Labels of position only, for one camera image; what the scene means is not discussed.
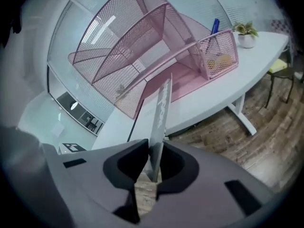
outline white desk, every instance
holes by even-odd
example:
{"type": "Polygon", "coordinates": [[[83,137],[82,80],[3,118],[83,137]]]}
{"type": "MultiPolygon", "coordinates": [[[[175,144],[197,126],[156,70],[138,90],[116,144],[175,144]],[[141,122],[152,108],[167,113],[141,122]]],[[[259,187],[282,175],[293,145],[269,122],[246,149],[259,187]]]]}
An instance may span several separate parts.
{"type": "MultiPolygon", "coordinates": [[[[251,134],[257,131],[242,114],[245,93],[266,74],[288,43],[288,36],[271,32],[259,32],[256,46],[241,48],[237,34],[239,66],[222,77],[204,85],[181,99],[171,103],[166,134],[175,133],[228,106],[251,134]]],[[[134,120],[115,109],[92,149],[109,147],[127,141],[134,120]]]]}

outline pink mesh pen holder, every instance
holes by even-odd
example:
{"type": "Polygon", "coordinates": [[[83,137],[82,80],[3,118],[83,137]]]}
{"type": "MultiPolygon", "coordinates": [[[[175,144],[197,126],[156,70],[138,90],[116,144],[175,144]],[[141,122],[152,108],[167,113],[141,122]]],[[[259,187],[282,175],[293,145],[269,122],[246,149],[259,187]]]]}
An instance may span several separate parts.
{"type": "Polygon", "coordinates": [[[175,101],[238,65],[230,30],[210,36],[167,0],[109,0],[68,59],[131,118],[171,74],[175,101]]]}

